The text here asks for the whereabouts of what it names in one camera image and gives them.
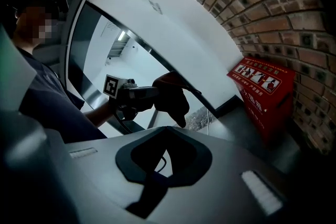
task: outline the light fixture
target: light fixture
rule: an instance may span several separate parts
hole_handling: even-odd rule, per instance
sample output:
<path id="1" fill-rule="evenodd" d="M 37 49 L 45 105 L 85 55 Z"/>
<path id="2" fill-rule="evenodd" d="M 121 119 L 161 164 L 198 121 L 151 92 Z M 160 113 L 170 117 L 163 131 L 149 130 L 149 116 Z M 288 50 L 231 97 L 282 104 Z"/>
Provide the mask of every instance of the light fixture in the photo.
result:
<path id="1" fill-rule="evenodd" d="M 119 36 L 119 38 L 118 38 L 118 41 L 121 41 L 124 35 L 125 35 L 125 32 L 124 32 L 124 31 L 121 32 L 121 34 L 120 34 L 120 36 Z"/>

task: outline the fire extinguisher box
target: fire extinguisher box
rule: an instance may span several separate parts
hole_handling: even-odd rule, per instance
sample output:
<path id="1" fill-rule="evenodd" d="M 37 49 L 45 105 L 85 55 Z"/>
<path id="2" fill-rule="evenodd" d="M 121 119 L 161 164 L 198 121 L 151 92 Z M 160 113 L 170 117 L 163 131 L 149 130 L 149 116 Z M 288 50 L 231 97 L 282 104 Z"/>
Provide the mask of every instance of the fire extinguisher box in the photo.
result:
<path id="1" fill-rule="evenodd" d="M 265 143 L 283 130 L 291 115 L 295 72 L 255 58 L 244 58 L 227 74 L 243 97 L 247 114 Z"/>

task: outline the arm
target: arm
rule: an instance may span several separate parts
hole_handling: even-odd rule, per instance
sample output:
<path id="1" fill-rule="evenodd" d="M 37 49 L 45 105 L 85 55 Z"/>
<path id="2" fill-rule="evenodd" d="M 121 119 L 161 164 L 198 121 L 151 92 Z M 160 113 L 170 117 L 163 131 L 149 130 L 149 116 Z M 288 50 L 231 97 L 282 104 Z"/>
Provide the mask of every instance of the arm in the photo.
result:
<path id="1" fill-rule="evenodd" d="M 111 105 L 106 102 L 102 106 L 84 113 L 84 115 L 94 124 L 94 126 L 99 127 L 113 116 L 113 109 Z"/>

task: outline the dark t-shirt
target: dark t-shirt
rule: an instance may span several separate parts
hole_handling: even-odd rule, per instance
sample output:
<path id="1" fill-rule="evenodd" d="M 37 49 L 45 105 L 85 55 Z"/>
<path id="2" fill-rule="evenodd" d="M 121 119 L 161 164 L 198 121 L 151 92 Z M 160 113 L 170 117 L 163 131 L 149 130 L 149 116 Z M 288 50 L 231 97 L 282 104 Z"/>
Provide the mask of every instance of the dark t-shirt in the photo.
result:
<path id="1" fill-rule="evenodd" d="M 64 143 L 106 138 L 80 111 L 83 100 L 65 90 L 56 74 L 31 54 L 18 49 L 37 72 L 20 106 L 22 114 L 58 131 Z"/>

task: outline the brick wall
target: brick wall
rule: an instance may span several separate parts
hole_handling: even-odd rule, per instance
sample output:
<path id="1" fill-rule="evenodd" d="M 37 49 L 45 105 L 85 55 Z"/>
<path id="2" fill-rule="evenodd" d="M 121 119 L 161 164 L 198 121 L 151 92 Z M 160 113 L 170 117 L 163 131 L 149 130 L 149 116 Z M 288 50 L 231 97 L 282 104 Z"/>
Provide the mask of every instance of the brick wall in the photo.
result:
<path id="1" fill-rule="evenodd" d="M 336 44 L 320 0 L 197 0 L 244 56 L 296 72 L 293 119 L 322 154 L 336 132 Z"/>

